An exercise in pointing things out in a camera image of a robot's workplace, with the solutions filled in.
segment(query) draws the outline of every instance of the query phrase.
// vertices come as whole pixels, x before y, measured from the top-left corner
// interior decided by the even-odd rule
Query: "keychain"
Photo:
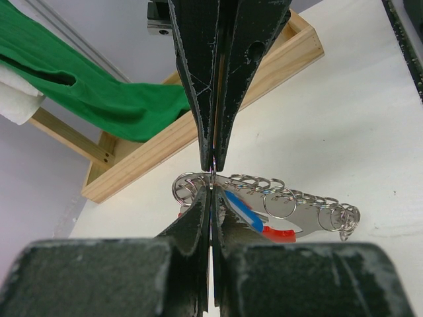
[[[210,184],[209,173],[181,174],[172,193],[182,215],[201,186]],[[232,208],[255,230],[274,242],[295,242],[315,231],[339,232],[346,241],[360,221],[357,207],[335,198],[291,190],[281,180],[244,174],[215,176]]]

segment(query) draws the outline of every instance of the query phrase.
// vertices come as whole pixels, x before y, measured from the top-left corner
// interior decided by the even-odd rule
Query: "metal key ring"
[[[217,174],[217,167],[216,167],[216,158],[213,156],[213,162],[210,167],[210,189],[213,189],[213,186],[216,184],[216,174]]]
[[[343,203],[341,204],[347,213],[351,213],[352,222],[349,224],[348,227],[345,228],[345,231],[354,231],[354,229],[358,226],[358,223],[360,222],[360,211],[357,207],[350,205],[349,203]]]
[[[307,201],[303,199],[303,192],[299,190],[291,190],[291,193],[294,194],[294,197],[297,200],[297,203],[307,203]]]
[[[269,179],[269,181],[270,181],[270,183],[272,183],[272,182],[273,183],[279,183],[280,185],[279,186],[271,187],[271,188],[269,188],[267,190],[263,190],[262,191],[263,194],[265,194],[265,195],[267,195],[267,194],[274,194],[274,193],[278,193],[278,192],[281,192],[282,190],[284,190],[284,188],[285,188],[285,182],[283,180],[279,180],[277,178],[271,178],[271,179]]]
[[[186,173],[183,173],[183,174],[181,174],[181,175],[179,175],[178,176],[178,178],[176,179],[176,180],[174,180],[174,182],[172,183],[172,194],[173,194],[173,197],[175,198],[175,200],[179,203],[179,205],[181,205],[181,206],[184,206],[184,207],[189,207],[189,205],[188,206],[186,206],[186,204],[185,204],[185,202],[182,200],[182,198],[178,195],[178,193],[177,193],[177,183],[181,180],[181,179],[183,179],[185,176],[189,176],[189,175],[194,175],[194,173],[193,172],[186,172]]]
[[[348,211],[346,210],[345,212],[346,215],[346,219],[345,221],[343,221],[342,225],[341,225],[341,230],[339,232],[339,239],[341,239],[341,241],[347,241],[348,238],[350,237],[350,235],[352,234],[352,232],[354,231],[354,219],[352,221],[353,225],[351,227],[346,227],[345,226],[349,223],[350,220],[350,215],[348,214]]]
[[[234,180],[234,178],[239,178],[239,180],[234,180],[234,181],[237,181],[237,182],[245,182],[245,180],[254,180],[253,184],[245,183],[245,184],[242,184],[242,185],[240,185],[240,184],[236,185],[232,182],[229,183],[230,185],[235,186],[236,188],[249,189],[249,188],[256,187],[258,185],[258,182],[252,176],[245,175],[245,174],[232,174],[232,175],[230,175],[229,178],[231,180]]]
[[[336,208],[339,208],[339,207],[342,208],[342,210],[340,211],[340,227],[339,227],[339,229],[336,229],[336,227],[335,227],[335,225],[333,223],[332,216],[334,215],[334,212],[335,212]],[[341,204],[337,205],[330,212],[330,225],[335,229],[334,231],[343,231],[344,230],[343,229],[343,226],[348,222],[348,219],[349,219],[349,214],[347,214],[345,208]]]
[[[316,201],[317,197],[311,194],[303,193],[303,199],[306,199],[307,203],[313,203]]]
[[[180,198],[179,198],[179,199],[177,199],[176,201],[179,203],[179,205],[181,205],[181,206],[183,206],[183,207],[190,207],[190,206],[191,206],[191,204],[190,204],[190,203],[185,202],[185,200],[184,200],[184,199],[187,199],[187,198],[189,198],[189,197],[191,197],[192,199],[194,199],[194,198],[196,197],[195,193],[194,193],[194,192],[193,192],[190,188],[186,187],[186,185],[179,184],[178,186],[179,186],[180,188],[184,188],[185,190],[187,190],[188,192],[190,192],[190,193],[191,193],[191,196],[188,196],[188,197],[180,197]]]
[[[321,205],[322,208],[335,208],[337,205],[339,205],[339,201],[335,198],[325,197],[325,201],[326,203]]]
[[[204,181],[204,176],[199,176],[197,179],[201,180],[201,183],[203,183],[203,186],[206,185],[206,182]]]
[[[251,176],[251,178],[253,180],[256,180],[258,183],[258,185],[254,188],[251,188],[251,190],[255,191],[255,192],[262,192],[263,190],[267,190],[272,184],[270,183],[270,181],[266,178],[263,177],[256,177],[256,176]],[[265,186],[260,186],[261,182],[265,182],[267,183],[267,185]]]
[[[286,219],[286,218],[288,218],[290,215],[292,215],[294,213],[294,211],[297,209],[297,200],[295,198],[294,193],[290,189],[284,188],[281,191],[281,193],[283,193],[283,194],[286,194],[286,192],[289,192],[292,195],[292,199],[294,200],[294,206],[293,206],[292,211],[289,213],[289,215],[284,216],[284,217],[279,217],[279,216],[273,215],[271,212],[269,212],[269,209],[266,206],[266,198],[267,198],[267,195],[268,194],[265,194],[264,197],[263,197],[263,206],[264,206],[264,210],[266,210],[267,214],[269,214],[270,216],[272,216],[273,218],[276,218],[276,219]]]
[[[187,179],[185,179],[185,182],[190,184],[193,188],[195,188],[196,191],[198,191],[197,185],[194,184],[194,182],[191,179],[187,178]]]
[[[322,196],[315,196],[315,197],[316,197],[316,200],[311,205],[315,207],[320,207],[326,203],[326,198]]]
[[[335,207],[337,207],[337,206],[334,206],[333,208],[328,208],[328,207],[322,206],[322,207],[320,207],[320,208],[319,208],[319,210],[317,211],[317,223],[318,223],[318,224],[319,224],[319,226],[320,226],[323,230],[325,230],[325,231],[328,231],[328,232],[338,232],[338,231],[340,231],[340,228],[339,228],[339,229],[336,229],[336,228],[335,228],[335,226],[334,226],[334,224],[333,224],[333,220],[332,220],[332,217],[333,217],[333,213],[334,213]],[[325,227],[322,225],[322,222],[321,222],[321,220],[320,220],[320,214],[321,214],[322,210],[325,210],[325,209],[330,210],[330,215],[329,215],[329,217],[330,217],[330,218],[329,218],[329,219],[330,219],[330,225],[332,226],[332,228],[333,228],[333,229],[328,229],[328,228],[325,228]]]

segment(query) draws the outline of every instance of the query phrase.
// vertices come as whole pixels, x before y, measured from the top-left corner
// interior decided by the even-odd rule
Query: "wooden board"
[[[288,25],[263,58],[240,110],[323,55],[323,47],[315,29],[291,12]],[[178,84],[179,76],[177,73],[172,74],[164,83]],[[97,178],[91,176],[91,168],[87,177],[90,182],[83,187],[82,195],[100,203],[181,151],[196,138],[196,124],[189,112],[144,144],[119,140],[119,146],[114,149],[114,155],[120,158],[119,161]]]
[[[117,137],[114,137],[113,135],[103,131],[100,135],[100,140],[98,141],[98,145],[105,151],[113,153],[115,149],[116,141],[117,141]],[[95,164],[93,161],[91,161],[90,167],[89,167],[90,172],[87,173],[87,176],[85,177],[84,186],[86,186],[87,184],[90,184],[93,180],[100,177],[107,170],[108,168],[99,166],[98,164]]]
[[[106,150],[92,142],[63,121],[57,119],[47,110],[39,108],[28,122],[73,149],[75,152],[83,155],[96,166],[104,170],[108,170],[113,166],[114,155],[112,151]]]

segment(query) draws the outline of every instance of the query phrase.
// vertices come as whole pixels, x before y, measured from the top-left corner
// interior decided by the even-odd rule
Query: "gray wall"
[[[11,0],[36,17],[24,0]],[[174,71],[173,42],[149,36],[146,0],[45,0],[134,82],[158,83]],[[319,0],[293,0],[301,12]],[[99,130],[46,100],[43,107],[96,141]],[[85,200],[79,195],[89,162],[26,123],[0,117],[0,281],[29,242],[67,237]]]

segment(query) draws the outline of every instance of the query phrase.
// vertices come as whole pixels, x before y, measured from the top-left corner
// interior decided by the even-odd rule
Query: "white cloth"
[[[43,95],[42,92],[28,83],[28,81],[2,64],[0,64],[0,83],[6,84],[30,96],[37,97]]]
[[[18,125],[39,109],[44,95],[28,81],[0,64],[0,114]]]
[[[27,122],[44,99],[45,96],[30,96],[0,83],[0,114],[18,125]]]

